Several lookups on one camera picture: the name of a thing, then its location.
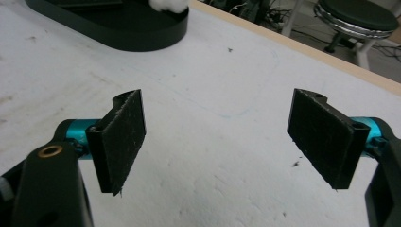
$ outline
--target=metal stool leg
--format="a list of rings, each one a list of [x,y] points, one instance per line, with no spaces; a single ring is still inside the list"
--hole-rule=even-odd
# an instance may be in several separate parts
[[[366,41],[365,44],[357,44],[357,65],[359,67],[369,70],[368,51],[375,44],[376,40]]]
[[[297,2],[295,3],[295,7],[294,7],[294,9],[292,9],[292,13],[289,16],[288,21],[286,22],[286,24],[283,26],[283,29],[281,30],[282,35],[289,37],[289,34],[291,33],[291,30],[292,30],[292,24],[294,23],[295,17],[297,16],[298,11],[300,10],[304,1],[305,0],[297,0]]]
[[[334,47],[337,46],[337,44],[339,43],[339,41],[342,39],[343,36],[344,36],[344,34],[342,34],[341,32],[337,32],[337,34],[334,36],[331,44],[329,46],[325,47],[324,51],[327,53],[334,53]]]

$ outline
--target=black plastic base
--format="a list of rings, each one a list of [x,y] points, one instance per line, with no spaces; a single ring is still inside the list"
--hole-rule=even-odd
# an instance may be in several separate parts
[[[46,0],[26,0],[41,14],[109,47],[152,51],[178,42],[186,33],[189,9],[158,12],[148,0],[124,0],[119,8],[71,10]]]

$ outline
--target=white table surface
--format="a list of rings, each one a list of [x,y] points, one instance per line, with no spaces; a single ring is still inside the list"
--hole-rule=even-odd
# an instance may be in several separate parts
[[[332,190],[287,134],[292,93],[380,117],[400,137],[400,86],[193,6],[182,41],[131,53],[0,0],[0,172],[62,120],[101,118],[112,97],[142,89],[148,134],[122,198],[101,194],[93,163],[80,161],[96,226],[368,226],[375,161],[362,158],[351,188]]]

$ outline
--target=white cotton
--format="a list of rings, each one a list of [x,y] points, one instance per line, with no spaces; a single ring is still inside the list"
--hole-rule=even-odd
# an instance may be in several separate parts
[[[149,0],[149,3],[157,11],[170,10],[180,13],[188,7],[189,0]]]

